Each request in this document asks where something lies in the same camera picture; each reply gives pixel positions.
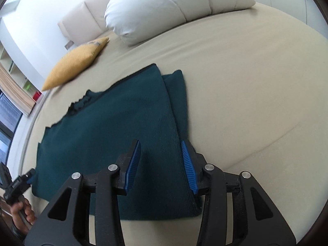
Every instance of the dark green sweater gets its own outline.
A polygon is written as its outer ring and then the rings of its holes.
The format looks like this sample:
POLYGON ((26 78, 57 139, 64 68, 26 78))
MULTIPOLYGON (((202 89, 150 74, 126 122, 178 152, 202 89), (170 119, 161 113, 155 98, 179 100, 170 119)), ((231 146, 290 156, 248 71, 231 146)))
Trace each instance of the dark green sweater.
POLYGON ((33 194, 49 201, 72 173, 99 172, 138 139, 142 154, 134 186, 128 196, 118 197, 121 219, 197 216, 201 203, 189 188, 180 148, 187 137, 182 72, 162 77, 149 65, 104 92, 87 91, 61 121, 46 128, 33 194))

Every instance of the beige bed sheet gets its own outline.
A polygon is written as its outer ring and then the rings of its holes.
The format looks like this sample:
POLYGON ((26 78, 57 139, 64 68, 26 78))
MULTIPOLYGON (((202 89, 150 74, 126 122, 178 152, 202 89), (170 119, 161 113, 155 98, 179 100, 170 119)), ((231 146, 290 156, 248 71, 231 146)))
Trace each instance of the beige bed sheet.
MULTIPOLYGON (((50 94, 23 171, 35 167, 45 127, 86 90, 104 91, 151 63, 162 74, 181 69, 192 144, 224 171, 250 171, 299 241, 328 197, 328 40, 258 3, 185 24, 136 47, 110 37, 90 69, 50 94)), ((31 193, 27 197, 38 212, 46 205, 31 193)), ((122 227, 127 246, 196 245, 200 221, 122 221, 122 227)))

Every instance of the red object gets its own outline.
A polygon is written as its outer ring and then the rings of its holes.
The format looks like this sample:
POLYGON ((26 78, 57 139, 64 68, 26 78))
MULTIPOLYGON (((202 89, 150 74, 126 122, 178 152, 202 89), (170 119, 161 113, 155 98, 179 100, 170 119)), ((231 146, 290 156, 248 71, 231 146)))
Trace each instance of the red object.
POLYGON ((37 101, 37 100, 40 98, 41 94, 42 94, 41 92, 37 91, 37 92, 33 95, 33 100, 37 101))

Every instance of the metal screw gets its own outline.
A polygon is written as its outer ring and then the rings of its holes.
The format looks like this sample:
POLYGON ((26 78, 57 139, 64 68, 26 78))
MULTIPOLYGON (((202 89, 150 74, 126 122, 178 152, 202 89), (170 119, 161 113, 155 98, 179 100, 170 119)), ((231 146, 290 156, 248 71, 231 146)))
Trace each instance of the metal screw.
POLYGON ((207 171, 212 171, 212 170, 214 169, 214 165, 207 164, 207 165, 205 165, 205 169, 206 169, 207 171))
POLYGON ((109 171, 115 171, 116 169, 117 169, 117 165, 116 165, 116 164, 110 165, 110 166, 108 167, 108 170, 109 170, 109 171))
POLYGON ((72 179, 78 179, 80 178, 81 174, 79 172, 75 172, 72 174, 72 179))
POLYGON ((247 171, 242 172, 241 175, 243 176, 243 178, 250 178, 251 177, 250 172, 247 172, 247 171))

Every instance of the person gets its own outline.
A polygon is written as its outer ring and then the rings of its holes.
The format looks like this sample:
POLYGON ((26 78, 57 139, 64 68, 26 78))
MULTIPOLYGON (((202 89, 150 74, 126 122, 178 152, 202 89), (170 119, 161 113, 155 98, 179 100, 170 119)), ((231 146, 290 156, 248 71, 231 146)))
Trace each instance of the person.
MULTIPOLYGON (((24 202, 25 202, 25 214, 27 216, 26 220, 31 225, 33 225, 34 222, 37 220, 37 218, 35 217, 35 213, 32 210, 32 206, 28 201, 28 199, 25 198, 24 202)), ((24 224, 24 222, 19 216, 19 211, 22 210, 23 208, 24 208, 23 202, 15 203, 10 207, 10 212, 11 215, 13 216, 13 224, 11 226, 11 230, 15 234, 15 236, 18 237, 21 241, 25 240, 25 237, 29 232, 27 226, 24 224)))

